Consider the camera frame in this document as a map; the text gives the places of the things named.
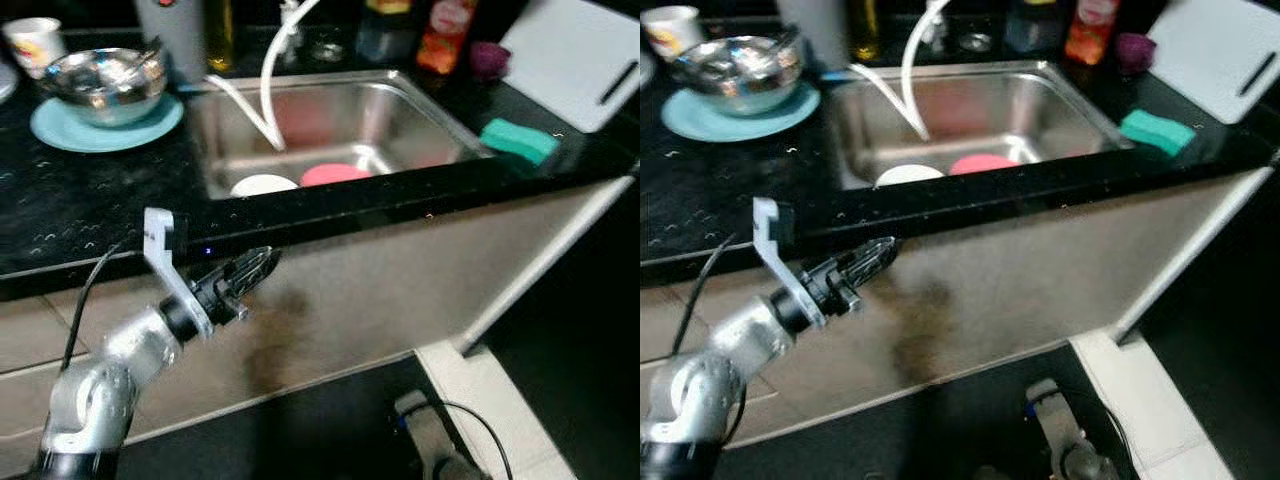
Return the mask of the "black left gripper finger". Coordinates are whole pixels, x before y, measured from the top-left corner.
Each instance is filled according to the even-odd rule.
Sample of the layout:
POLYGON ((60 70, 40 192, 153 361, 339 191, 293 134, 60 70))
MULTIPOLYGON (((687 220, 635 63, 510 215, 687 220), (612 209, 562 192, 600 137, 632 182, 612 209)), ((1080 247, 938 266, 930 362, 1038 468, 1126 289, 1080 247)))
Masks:
POLYGON ((238 297, 257 288, 276 269, 280 253, 246 253, 238 259, 238 297))
POLYGON ((256 247, 228 262, 229 287, 256 287, 275 270, 280 250, 256 247))
POLYGON ((842 276, 874 276, 886 270, 899 256, 900 239, 881 237, 847 251, 838 261, 842 276))
POLYGON ((847 253, 847 284, 856 289, 887 270, 899 256, 900 242, 865 242, 847 253))

